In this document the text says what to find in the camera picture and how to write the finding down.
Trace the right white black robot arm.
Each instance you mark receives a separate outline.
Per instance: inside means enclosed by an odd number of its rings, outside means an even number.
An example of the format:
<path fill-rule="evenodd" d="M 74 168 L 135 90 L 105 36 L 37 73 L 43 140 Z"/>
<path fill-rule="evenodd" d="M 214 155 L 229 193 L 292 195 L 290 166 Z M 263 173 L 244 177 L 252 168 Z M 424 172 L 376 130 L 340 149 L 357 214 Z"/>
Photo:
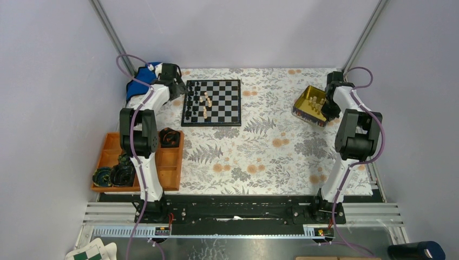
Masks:
<path fill-rule="evenodd" d="M 355 85 L 346 82 L 341 71 L 327 75 L 325 100 L 320 112 L 327 121 L 339 115 L 343 117 L 334 144 L 337 158 L 328 180 L 310 206 L 310 217 L 317 223 L 334 224 L 342 211 L 351 169 L 376 151 L 382 115 L 362 103 Z"/>

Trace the black white chess board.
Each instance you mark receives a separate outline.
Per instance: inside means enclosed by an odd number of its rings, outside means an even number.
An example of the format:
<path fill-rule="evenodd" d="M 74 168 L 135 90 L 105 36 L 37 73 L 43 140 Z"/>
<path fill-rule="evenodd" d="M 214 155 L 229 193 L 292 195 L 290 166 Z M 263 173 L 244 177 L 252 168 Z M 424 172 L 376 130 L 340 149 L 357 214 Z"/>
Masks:
<path fill-rule="evenodd" d="M 181 117 L 182 127 L 241 126 L 240 80 L 188 80 Z M 204 92 L 212 102 L 208 107 Z M 203 117 L 206 107 L 208 118 Z"/>

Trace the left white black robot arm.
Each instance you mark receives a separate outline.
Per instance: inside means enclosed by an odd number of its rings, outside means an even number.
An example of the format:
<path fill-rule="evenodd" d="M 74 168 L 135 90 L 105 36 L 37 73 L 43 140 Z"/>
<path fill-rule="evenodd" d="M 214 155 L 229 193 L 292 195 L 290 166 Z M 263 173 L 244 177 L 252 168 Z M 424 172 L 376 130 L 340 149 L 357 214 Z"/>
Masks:
<path fill-rule="evenodd" d="M 155 162 L 160 145 L 156 114 L 168 101 L 186 92 L 181 76 L 176 64 L 147 63 L 133 78 L 146 87 L 142 101 L 120 111 L 120 146 L 129 156 L 140 185 L 140 200 L 135 203 L 137 222 L 160 223 L 168 217 Z"/>

